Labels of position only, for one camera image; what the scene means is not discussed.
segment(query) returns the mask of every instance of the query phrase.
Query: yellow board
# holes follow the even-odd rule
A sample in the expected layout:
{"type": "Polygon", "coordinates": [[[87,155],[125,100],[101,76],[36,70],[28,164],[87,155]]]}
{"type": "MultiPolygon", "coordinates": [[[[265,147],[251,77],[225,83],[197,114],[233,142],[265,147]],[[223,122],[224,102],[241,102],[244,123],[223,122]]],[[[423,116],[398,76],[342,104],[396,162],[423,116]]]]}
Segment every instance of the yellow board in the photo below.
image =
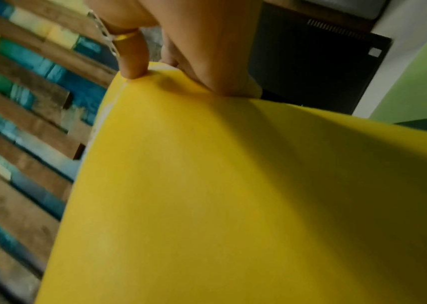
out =
{"type": "Polygon", "coordinates": [[[152,69],[107,93],[38,304],[427,303],[427,132],[152,69]]]}

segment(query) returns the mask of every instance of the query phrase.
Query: skin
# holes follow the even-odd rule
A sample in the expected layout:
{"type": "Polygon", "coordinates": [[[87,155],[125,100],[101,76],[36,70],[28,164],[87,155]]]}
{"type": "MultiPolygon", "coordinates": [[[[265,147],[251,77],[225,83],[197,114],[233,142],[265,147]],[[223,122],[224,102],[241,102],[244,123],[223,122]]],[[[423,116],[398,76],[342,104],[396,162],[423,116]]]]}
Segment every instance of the skin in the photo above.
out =
{"type": "MultiPolygon", "coordinates": [[[[113,34],[162,26],[162,62],[183,70],[214,93],[259,98],[248,74],[262,0],[85,0],[113,34]]],[[[141,33],[115,43],[121,74],[147,72],[149,51],[141,33]]]]}

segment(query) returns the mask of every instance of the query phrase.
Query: yellow surface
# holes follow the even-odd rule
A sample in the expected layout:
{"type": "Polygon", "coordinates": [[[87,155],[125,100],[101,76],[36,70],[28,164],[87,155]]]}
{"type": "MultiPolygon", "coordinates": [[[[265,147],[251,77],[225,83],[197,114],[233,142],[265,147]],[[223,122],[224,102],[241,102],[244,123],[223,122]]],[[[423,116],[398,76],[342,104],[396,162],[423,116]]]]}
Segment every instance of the yellow surface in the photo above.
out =
{"type": "Polygon", "coordinates": [[[427,132],[178,71],[102,112],[38,304],[427,303],[427,132]]]}

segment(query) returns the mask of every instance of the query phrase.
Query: hand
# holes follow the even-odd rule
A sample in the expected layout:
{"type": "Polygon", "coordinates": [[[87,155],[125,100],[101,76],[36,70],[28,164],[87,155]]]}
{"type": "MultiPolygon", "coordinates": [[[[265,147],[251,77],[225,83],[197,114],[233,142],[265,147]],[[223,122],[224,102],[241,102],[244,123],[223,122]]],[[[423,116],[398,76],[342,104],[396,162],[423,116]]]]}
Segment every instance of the hand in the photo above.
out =
{"type": "MultiPolygon", "coordinates": [[[[259,98],[248,62],[262,0],[85,0],[112,34],[161,25],[162,62],[183,70],[213,92],[259,98]]],[[[147,72],[142,34],[115,43],[121,74],[147,72]]]]}

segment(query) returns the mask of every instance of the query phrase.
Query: white wall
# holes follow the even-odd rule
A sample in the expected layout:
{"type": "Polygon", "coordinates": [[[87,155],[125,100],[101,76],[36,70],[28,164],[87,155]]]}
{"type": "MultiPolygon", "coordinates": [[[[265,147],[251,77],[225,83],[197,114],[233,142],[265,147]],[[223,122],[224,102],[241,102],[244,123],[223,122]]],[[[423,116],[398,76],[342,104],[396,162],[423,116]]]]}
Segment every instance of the white wall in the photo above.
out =
{"type": "Polygon", "coordinates": [[[427,0],[391,0],[373,33],[393,45],[353,115],[368,118],[427,42],[427,0]]]}

